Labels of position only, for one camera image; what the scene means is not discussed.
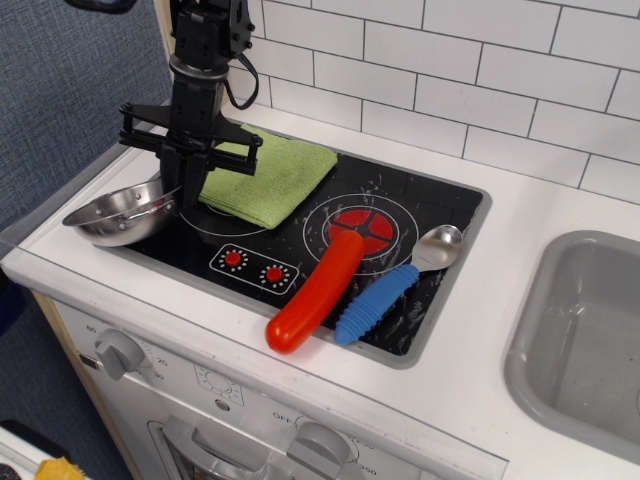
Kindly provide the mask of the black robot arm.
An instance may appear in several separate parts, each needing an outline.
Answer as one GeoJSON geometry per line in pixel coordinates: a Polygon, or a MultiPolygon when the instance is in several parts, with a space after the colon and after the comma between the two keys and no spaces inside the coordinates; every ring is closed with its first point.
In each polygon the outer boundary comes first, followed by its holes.
{"type": "Polygon", "coordinates": [[[209,172],[256,171],[262,139],[221,112],[223,101],[233,97],[230,61],[255,70],[244,55],[255,26],[244,1],[173,1],[170,13],[175,39],[171,101],[124,104],[120,141],[156,154],[162,190],[184,210],[197,203],[209,172]]]}

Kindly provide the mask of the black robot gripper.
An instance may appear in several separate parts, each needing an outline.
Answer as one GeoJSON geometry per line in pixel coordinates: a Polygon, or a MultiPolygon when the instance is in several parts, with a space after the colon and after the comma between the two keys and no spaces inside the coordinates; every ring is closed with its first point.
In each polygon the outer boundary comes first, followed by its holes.
{"type": "Polygon", "coordinates": [[[169,194],[182,186],[183,210],[198,202],[209,171],[256,171],[263,141],[223,116],[222,100],[229,92],[224,77],[198,80],[179,75],[168,105],[126,103],[120,108],[120,142],[156,154],[162,191],[169,194]]]}

